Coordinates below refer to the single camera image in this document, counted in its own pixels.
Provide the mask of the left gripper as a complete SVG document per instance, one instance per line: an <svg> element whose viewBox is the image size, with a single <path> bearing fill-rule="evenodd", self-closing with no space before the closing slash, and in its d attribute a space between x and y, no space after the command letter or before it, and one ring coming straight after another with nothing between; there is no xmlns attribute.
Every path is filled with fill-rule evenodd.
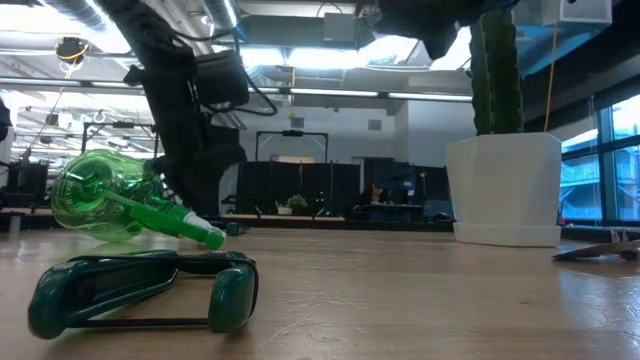
<svg viewBox="0 0 640 360"><path fill-rule="evenodd" d="M154 170L186 207L199 215L218 214L224 173L247 160L239 131L213 125L187 89L146 84L144 91L164 148Z"/></svg>

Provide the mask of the black partition panels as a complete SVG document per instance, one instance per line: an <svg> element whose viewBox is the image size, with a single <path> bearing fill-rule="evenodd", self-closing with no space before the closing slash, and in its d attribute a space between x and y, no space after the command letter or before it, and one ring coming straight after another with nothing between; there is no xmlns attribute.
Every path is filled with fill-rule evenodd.
<svg viewBox="0 0 640 360"><path fill-rule="evenodd" d="M308 203L302 216L341 217L360 195L360 168L333 162L274 161L247 162L239 168L238 213L279 215L295 194L302 195Z"/></svg>

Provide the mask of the green plastic spray bottle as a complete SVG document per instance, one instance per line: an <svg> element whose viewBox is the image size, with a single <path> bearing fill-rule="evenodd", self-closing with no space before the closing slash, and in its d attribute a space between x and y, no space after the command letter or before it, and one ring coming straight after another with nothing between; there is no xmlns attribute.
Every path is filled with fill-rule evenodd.
<svg viewBox="0 0 640 360"><path fill-rule="evenodd" d="M65 228L95 239L127 242L145 230L189 238L218 250L226 233L163 194L145 162L111 150L87 151L59 174L51 208Z"/></svg>

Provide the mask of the small potted plant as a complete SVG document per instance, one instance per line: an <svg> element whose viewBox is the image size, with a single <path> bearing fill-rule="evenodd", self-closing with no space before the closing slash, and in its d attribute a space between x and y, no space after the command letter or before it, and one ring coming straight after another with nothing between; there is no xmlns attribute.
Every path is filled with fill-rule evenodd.
<svg viewBox="0 0 640 360"><path fill-rule="evenodd" d="M295 194L287 200L287 207L291 209L292 215L301 216L305 214L308 203L302 195Z"/></svg>

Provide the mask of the person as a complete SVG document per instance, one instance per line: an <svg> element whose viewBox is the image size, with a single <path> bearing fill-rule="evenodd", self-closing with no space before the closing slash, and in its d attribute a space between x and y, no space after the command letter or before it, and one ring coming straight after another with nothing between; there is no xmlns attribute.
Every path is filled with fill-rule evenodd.
<svg viewBox="0 0 640 360"><path fill-rule="evenodd" d="M376 183L371 184L369 193L365 196L366 204L387 204L388 196L384 188Z"/></svg>

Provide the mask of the grey ceiling box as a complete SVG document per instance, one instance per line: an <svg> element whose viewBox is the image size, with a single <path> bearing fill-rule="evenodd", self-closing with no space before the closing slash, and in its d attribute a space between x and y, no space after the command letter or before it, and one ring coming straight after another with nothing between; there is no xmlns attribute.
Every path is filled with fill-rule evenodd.
<svg viewBox="0 0 640 360"><path fill-rule="evenodd" d="M353 42L355 39L355 29L355 17L352 14L324 14L323 40L325 42Z"/></svg>

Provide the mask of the fluorescent ceiling light tube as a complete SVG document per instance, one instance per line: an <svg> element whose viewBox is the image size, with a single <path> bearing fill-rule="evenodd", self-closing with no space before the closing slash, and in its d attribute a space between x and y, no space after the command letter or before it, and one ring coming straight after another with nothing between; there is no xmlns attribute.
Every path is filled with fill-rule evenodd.
<svg viewBox="0 0 640 360"><path fill-rule="evenodd" d="M406 92L389 92L389 99L407 100L407 101L435 101L435 102L470 102L472 97L469 95L450 95L437 93L406 93Z"/></svg>

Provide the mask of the white faceted plant pot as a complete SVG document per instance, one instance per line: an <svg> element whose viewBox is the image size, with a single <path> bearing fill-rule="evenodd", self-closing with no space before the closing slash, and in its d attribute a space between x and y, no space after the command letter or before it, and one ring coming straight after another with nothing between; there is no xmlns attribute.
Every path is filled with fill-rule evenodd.
<svg viewBox="0 0 640 360"><path fill-rule="evenodd" d="M555 248L561 142L548 133L480 135L446 147L460 243Z"/></svg>

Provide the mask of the green cactus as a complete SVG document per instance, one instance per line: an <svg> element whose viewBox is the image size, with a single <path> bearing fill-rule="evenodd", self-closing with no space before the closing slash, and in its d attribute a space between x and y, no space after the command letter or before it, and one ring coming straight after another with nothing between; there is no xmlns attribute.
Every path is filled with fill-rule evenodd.
<svg viewBox="0 0 640 360"><path fill-rule="evenodd" d="M470 26L474 125L479 135L521 133L524 127L516 27L518 0L478 0Z"/></svg>

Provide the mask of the large window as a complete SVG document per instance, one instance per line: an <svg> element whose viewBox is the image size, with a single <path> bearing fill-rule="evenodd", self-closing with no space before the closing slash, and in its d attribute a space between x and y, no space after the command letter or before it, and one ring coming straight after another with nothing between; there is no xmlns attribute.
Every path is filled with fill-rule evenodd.
<svg viewBox="0 0 640 360"><path fill-rule="evenodd" d="M561 219L640 223L640 94L557 129Z"/></svg>

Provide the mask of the white ceiling unit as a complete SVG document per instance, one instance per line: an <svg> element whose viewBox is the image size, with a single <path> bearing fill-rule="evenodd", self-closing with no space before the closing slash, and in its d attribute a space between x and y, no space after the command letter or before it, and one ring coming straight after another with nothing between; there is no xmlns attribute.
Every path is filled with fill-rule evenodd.
<svg viewBox="0 0 640 360"><path fill-rule="evenodd" d="M512 10L517 25L600 26L612 22L612 0L521 0Z"/></svg>

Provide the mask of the black background gantry frame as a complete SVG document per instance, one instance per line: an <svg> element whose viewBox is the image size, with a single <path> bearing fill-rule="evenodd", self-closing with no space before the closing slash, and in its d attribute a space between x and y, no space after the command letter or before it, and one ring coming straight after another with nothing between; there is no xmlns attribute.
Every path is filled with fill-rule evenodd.
<svg viewBox="0 0 640 360"><path fill-rule="evenodd" d="M282 130L282 131L256 131L255 136L255 149L254 149L254 161L259 160L260 152L260 137L262 135L280 135L283 137L305 137L305 136L321 136L324 138L324 162L329 163L328 150L329 150L329 134L323 132L305 132L301 130Z"/></svg>

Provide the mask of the green-handled garden snips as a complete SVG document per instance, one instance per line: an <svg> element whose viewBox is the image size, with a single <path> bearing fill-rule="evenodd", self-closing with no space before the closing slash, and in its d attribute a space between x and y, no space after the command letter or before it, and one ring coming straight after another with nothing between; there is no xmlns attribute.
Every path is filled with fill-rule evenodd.
<svg viewBox="0 0 640 360"><path fill-rule="evenodd" d="M101 317L169 290L181 273L215 278L205 318ZM54 339L75 328L206 327L214 333L229 333L253 315L259 285L256 262L236 251L78 256L41 275L28 307L28 327L41 339Z"/></svg>

